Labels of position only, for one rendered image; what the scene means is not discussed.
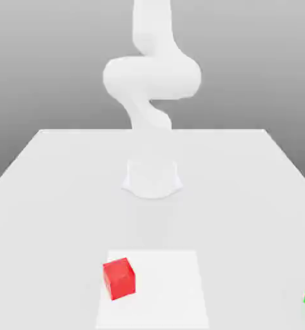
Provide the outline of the small red cube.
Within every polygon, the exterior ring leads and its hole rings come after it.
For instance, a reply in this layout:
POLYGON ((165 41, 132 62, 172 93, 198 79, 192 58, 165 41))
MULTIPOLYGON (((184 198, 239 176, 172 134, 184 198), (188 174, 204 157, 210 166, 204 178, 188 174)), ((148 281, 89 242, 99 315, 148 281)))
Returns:
POLYGON ((135 272, 126 257, 103 264, 103 279, 111 300, 136 292, 135 272))

